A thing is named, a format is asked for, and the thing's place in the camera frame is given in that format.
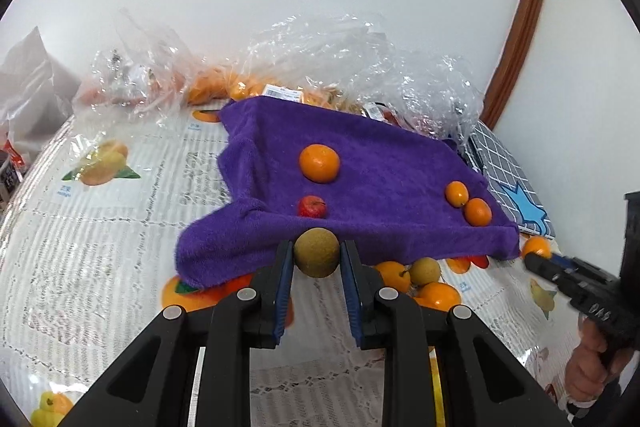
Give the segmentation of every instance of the white lace tablecloth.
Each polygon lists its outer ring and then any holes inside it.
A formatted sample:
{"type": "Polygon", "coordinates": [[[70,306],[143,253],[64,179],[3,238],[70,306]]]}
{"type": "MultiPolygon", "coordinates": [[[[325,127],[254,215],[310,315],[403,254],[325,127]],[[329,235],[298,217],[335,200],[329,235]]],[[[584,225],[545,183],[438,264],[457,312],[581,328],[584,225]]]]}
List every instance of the white lace tablecloth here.
{"type": "MultiPolygon", "coordinates": [[[[185,109],[170,130],[133,131],[128,161],[139,180],[63,182],[82,132],[67,122],[4,215],[0,378],[27,415],[43,391],[76,400],[91,386],[160,311],[180,231],[229,200],[216,164],[226,144],[222,124],[196,121],[185,109]]],[[[464,275],[442,262],[442,272],[540,384],[553,382],[560,396],[563,364],[577,343],[576,317],[565,302],[556,296],[546,318],[520,260],[472,266],[464,275]]],[[[339,273],[315,280],[296,270],[292,297],[295,320],[282,344],[252,351],[252,424],[379,425],[383,353],[356,349],[339,273]]]]}

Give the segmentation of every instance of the blue star pattern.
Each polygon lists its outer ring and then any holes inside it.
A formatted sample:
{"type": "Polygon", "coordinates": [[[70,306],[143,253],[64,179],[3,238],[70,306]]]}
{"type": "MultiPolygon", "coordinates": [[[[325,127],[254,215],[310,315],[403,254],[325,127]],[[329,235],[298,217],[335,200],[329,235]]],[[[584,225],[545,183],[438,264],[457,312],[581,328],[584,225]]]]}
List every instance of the blue star pattern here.
{"type": "Polygon", "coordinates": [[[553,225],[522,167],[484,123],[478,122],[463,158],[487,178],[489,192],[521,232],[555,237],[553,225]]]}
{"type": "Polygon", "coordinates": [[[515,190],[507,185],[499,184],[502,190],[505,191],[511,201],[515,204],[517,210],[522,216],[522,220],[525,223],[534,223],[540,229],[540,235],[548,235],[549,227],[546,225],[544,219],[546,217],[546,210],[540,206],[537,206],[529,199],[529,196],[524,191],[522,186],[517,183],[515,190]]]}

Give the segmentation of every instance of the orange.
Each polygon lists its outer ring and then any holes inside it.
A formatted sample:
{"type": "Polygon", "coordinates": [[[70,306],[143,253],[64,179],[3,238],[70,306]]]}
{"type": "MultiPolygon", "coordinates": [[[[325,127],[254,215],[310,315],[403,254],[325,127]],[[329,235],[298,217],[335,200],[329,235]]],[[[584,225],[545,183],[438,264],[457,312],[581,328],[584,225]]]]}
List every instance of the orange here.
{"type": "Polygon", "coordinates": [[[302,103],[306,105],[315,105],[316,107],[324,107],[325,109],[331,109],[331,106],[327,103],[326,97],[322,97],[317,93],[308,91],[302,92],[302,103]]]}
{"type": "Polygon", "coordinates": [[[338,154],[331,147],[319,143],[314,143],[303,149],[298,163],[306,178],[316,183],[334,181],[340,170],[338,154]]]}
{"type": "Polygon", "coordinates": [[[462,304],[462,297],[458,290],[444,282],[431,282],[418,291],[418,304],[426,305],[443,312],[448,312],[453,306],[462,304]]]}
{"type": "Polygon", "coordinates": [[[451,206],[460,208],[469,200],[469,191],[463,182],[450,182],[444,189],[444,197],[447,198],[451,206]]]}
{"type": "Polygon", "coordinates": [[[527,253],[537,253],[545,259],[551,259],[551,246],[544,237],[534,235],[529,237],[522,245],[521,256],[524,257],[527,253]]]}
{"type": "Polygon", "coordinates": [[[226,97],[225,72],[220,68],[201,71],[191,84],[187,95],[190,105],[202,105],[214,98],[226,97]]]}
{"type": "Polygon", "coordinates": [[[461,275],[469,271],[471,268],[471,260],[466,257],[459,257],[458,259],[446,259],[447,266],[453,273],[461,275]]]}
{"type": "Polygon", "coordinates": [[[229,79],[229,98],[239,102],[249,96],[249,89],[253,85],[253,80],[248,76],[231,74],[229,79]]]}
{"type": "Polygon", "coordinates": [[[262,79],[262,83],[265,86],[269,84],[270,86],[282,87],[282,82],[279,81],[275,76],[265,76],[262,79]]]}
{"type": "Polygon", "coordinates": [[[162,288],[162,308],[176,304],[182,306],[186,311],[192,312],[202,308],[215,306],[225,297],[222,286],[215,286],[207,290],[199,290],[193,293],[176,293],[176,286],[180,282],[177,275],[171,277],[169,282],[162,288]]]}
{"type": "Polygon", "coordinates": [[[249,91],[247,91],[247,98],[251,98],[253,96],[260,96],[264,91],[265,85],[266,84],[263,84],[262,82],[258,82],[257,84],[254,84],[253,86],[251,86],[249,88],[249,91]]]}
{"type": "Polygon", "coordinates": [[[473,198],[463,209],[465,219],[472,227],[486,227],[491,222],[491,209],[484,200],[473,198]]]}
{"type": "Polygon", "coordinates": [[[411,276],[404,264],[396,263],[396,261],[385,261],[376,264],[376,270],[382,275],[385,286],[395,288],[399,292],[407,293],[411,286],[411,276]]]}

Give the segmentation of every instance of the clear plastic wrap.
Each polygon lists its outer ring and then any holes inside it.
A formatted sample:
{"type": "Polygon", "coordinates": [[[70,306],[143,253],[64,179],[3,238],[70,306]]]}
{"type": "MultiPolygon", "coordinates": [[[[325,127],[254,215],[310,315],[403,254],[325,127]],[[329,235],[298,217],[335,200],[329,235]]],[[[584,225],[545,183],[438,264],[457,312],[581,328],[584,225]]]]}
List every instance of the clear plastic wrap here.
{"type": "Polygon", "coordinates": [[[351,15],[290,17],[257,34],[233,64],[221,66],[215,86],[222,92],[226,82],[234,100],[262,94],[270,84],[284,86],[299,91],[300,102],[355,114],[367,114],[363,106],[377,103],[402,126],[464,144],[482,111],[466,62],[398,50],[380,26],[351,15]]]}
{"type": "Polygon", "coordinates": [[[151,122],[176,115],[198,61],[171,29],[144,29],[125,11],[116,19],[122,50],[98,52],[73,100],[76,117],[103,123],[151,122]]]}
{"type": "Polygon", "coordinates": [[[73,163],[63,182],[94,186],[114,178],[139,179],[127,163],[133,138],[170,132],[175,125],[202,62],[170,28],[149,28],[124,10],[116,17],[121,48],[95,55],[91,74],[72,102],[73,163]]]}

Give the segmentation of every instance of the printed orange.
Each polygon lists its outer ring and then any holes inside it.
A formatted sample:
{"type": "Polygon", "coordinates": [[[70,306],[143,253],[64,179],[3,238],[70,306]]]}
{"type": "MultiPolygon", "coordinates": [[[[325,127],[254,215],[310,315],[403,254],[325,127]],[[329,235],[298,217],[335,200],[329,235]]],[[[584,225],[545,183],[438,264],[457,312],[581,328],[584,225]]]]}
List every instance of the printed orange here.
{"type": "Polygon", "coordinates": [[[447,198],[451,206],[460,208],[469,200],[469,191],[463,182],[450,182],[444,189],[444,197],[447,198]]]}
{"type": "Polygon", "coordinates": [[[201,122],[207,122],[207,123],[220,122],[220,117],[218,116],[218,112],[214,109],[193,111],[193,113],[191,113],[191,116],[201,122]]]}
{"type": "Polygon", "coordinates": [[[192,293],[176,293],[179,276],[169,279],[169,282],[162,289],[162,308],[166,308],[172,304],[182,306],[186,311],[193,312],[202,308],[215,306],[225,297],[225,292],[221,286],[200,290],[192,293]]]}
{"type": "Polygon", "coordinates": [[[300,153],[300,170],[309,180],[316,183],[330,183],[340,170],[340,156],[331,147],[314,143],[300,153]]]}
{"type": "Polygon", "coordinates": [[[251,279],[254,277],[254,274],[248,273],[246,275],[241,275],[240,277],[236,277],[235,279],[231,279],[230,281],[225,282],[222,287],[225,290],[225,295],[230,295],[231,293],[235,293],[242,288],[247,288],[251,284],[251,279]]]}
{"type": "Polygon", "coordinates": [[[426,305],[443,312],[448,312],[453,306],[462,304],[462,297],[458,290],[444,282],[431,282],[418,291],[418,304],[426,305]]]}
{"type": "Polygon", "coordinates": [[[465,205],[463,212],[468,224],[472,227],[486,227],[491,223],[491,208],[484,200],[473,198],[465,205]]]}

